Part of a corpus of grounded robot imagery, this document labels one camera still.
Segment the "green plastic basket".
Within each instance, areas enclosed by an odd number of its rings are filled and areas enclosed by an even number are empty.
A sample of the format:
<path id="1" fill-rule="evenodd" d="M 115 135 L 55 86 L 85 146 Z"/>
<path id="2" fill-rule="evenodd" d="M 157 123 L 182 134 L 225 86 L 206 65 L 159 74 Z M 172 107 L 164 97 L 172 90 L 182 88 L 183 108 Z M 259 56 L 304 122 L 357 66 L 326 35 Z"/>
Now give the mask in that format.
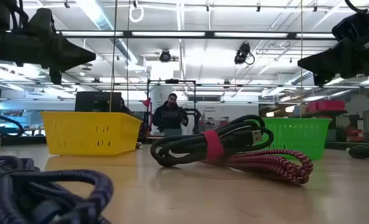
<path id="1" fill-rule="evenodd" d="M 331 119 L 328 118 L 264 118 L 274 140 L 264 150 L 299 151 L 312 160 L 324 155 L 325 140 Z"/>

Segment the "black monitor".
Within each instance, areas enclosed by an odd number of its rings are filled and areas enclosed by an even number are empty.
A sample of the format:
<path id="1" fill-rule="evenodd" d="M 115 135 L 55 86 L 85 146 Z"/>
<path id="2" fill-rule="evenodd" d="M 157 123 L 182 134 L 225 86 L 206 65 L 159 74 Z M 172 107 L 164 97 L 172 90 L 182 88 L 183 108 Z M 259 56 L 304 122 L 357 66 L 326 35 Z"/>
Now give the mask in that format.
<path id="1" fill-rule="evenodd" d="M 119 112 L 120 92 L 81 91 L 76 95 L 75 112 Z"/>

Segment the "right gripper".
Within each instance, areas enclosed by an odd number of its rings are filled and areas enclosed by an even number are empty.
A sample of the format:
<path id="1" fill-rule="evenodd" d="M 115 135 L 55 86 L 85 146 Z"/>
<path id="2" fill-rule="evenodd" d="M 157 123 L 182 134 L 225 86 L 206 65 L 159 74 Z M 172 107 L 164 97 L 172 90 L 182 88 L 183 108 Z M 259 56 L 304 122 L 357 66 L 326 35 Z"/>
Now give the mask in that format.
<path id="1" fill-rule="evenodd" d="M 325 85 L 337 74 L 352 78 L 369 75 L 369 9 L 347 4 L 355 13 L 332 28 L 337 43 L 323 52 L 298 61 L 298 66 L 314 73 L 314 84 Z"/>

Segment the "red desk lamp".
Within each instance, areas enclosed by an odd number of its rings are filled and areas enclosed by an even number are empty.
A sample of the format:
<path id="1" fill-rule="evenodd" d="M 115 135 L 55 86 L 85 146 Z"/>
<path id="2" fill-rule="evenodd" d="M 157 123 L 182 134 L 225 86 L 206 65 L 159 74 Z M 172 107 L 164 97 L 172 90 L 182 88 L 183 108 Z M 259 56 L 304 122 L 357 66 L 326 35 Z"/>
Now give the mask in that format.
<path id="1" fill-rule="evenodd" d="M 151 98 L 144 100 L 143 105 L 145 106 L 145 112 L 142 119 L 142 131 L 141 134 L 146 136 L 150 133 L 150 127 L 152 125 L 152 102 Z"/>

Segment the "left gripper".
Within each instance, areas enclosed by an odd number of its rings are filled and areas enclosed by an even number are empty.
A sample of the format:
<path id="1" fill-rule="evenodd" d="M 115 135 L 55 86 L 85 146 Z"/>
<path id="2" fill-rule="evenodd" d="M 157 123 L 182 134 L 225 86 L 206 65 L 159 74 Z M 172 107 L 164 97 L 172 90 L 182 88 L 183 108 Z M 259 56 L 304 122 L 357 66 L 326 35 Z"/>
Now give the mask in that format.
<path id="1" fill-rule="evenodd" d="M 62 70 L 91 62 L 96 54 L 57 33 L 52 11 L 39 8 L 32 18 L 19 7 L 0 7 L 0 60 L 38 64 L 49 69 L 52 83 L 62 82 Z"/>

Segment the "red storage bins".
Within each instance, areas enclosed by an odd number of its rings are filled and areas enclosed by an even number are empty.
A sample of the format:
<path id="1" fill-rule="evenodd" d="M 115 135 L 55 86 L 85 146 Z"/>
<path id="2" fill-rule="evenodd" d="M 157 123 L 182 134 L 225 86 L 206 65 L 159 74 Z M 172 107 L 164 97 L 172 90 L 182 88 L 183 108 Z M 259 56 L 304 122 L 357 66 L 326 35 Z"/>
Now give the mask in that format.
<path id="1" fill-rule="evenodd" d="M 345 102 L 343 100 L 319 100 L 308 103 L 307 112 L 315 111 L 343 111 Z"/>

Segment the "yellow plastic basket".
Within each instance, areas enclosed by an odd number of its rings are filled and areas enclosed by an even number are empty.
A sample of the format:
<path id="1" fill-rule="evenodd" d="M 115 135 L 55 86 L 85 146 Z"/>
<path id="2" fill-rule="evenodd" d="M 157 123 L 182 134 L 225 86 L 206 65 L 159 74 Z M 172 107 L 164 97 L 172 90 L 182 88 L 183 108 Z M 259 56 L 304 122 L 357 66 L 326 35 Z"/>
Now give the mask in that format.
<path id="1" fill-rule="evenodd" d="M 141 121 L 126 113 L 44 111 L 49 153 L 68 156 L 116 156 L 133 151 Z"/>

